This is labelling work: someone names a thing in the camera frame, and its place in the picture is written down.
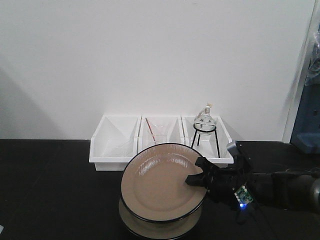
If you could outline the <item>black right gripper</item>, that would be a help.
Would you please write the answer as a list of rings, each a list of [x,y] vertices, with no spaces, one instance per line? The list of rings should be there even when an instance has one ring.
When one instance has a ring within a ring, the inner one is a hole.
[[[236,191],[244,187],[252,170],[244,157],[238,156],[228,167],[218,167],[205,157],[198,157],[195,165],[202,173],[188,175],[185,179],[187,185],[204,187],[214,202],[224,203],[232,210],[247,208],[248,204],[236,196]]]

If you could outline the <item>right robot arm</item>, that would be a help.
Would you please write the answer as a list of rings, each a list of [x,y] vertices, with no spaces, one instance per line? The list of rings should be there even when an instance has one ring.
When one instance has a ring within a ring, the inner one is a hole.
[[[202,172],[189,175],[189,186],[204,187],[215,201],[232,209],[252,211],[259,204],[291,211],[320,212],[320,173],[315,170],[254,172],[243,156],[218,167],[205,157],[195,165]]]

